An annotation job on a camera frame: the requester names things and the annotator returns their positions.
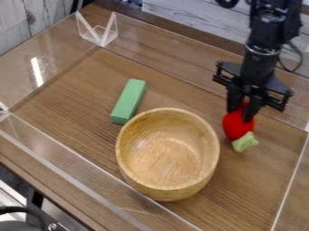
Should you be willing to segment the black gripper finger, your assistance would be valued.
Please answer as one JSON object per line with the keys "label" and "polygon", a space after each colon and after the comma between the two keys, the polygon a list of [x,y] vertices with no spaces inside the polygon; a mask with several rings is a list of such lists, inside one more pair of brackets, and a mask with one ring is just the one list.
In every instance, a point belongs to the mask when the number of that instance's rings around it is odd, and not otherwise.
{"label": "black gripper finger", "polygon": [[227,88],[227,112],[235,111],[242,103],[243,94],[236,86],[228,86]]}
{"label": "black gripper finger", "polygon": [[258,114],[260,108],[266,105],[266,95],[251,95],[248,104],[244,106],[242,111],[242,119],[244,123],[248,123],[254,116]]}

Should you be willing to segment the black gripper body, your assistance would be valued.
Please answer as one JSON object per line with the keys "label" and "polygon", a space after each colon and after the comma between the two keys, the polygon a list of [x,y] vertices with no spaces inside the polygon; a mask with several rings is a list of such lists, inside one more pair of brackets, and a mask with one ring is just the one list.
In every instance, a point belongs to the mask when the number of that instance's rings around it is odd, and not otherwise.
{"label": "black gripper body", "polygon": [[242,62],[219,60],[212,81],[226,88],[236,86],[243,97],[266,95],[266,106],[283,111],[293,96],[293,90],[275,75],[278,55],[279,50],[262,49],[246,43]]}

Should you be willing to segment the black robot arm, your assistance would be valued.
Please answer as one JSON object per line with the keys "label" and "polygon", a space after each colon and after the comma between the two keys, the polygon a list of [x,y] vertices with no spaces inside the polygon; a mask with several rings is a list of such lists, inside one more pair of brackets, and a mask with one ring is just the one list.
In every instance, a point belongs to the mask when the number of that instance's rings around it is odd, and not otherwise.
{"label": "black robot arm", "polygon": [[279,80],[275,67],[281,50],[291,45],[302,27],[302,0],[250,0],[250,35],[240,63],[219,61],[212,81],[227,89],[227,111],[242,110],[250,122],[259,110],[270,106],[282,111],[293,90]]}

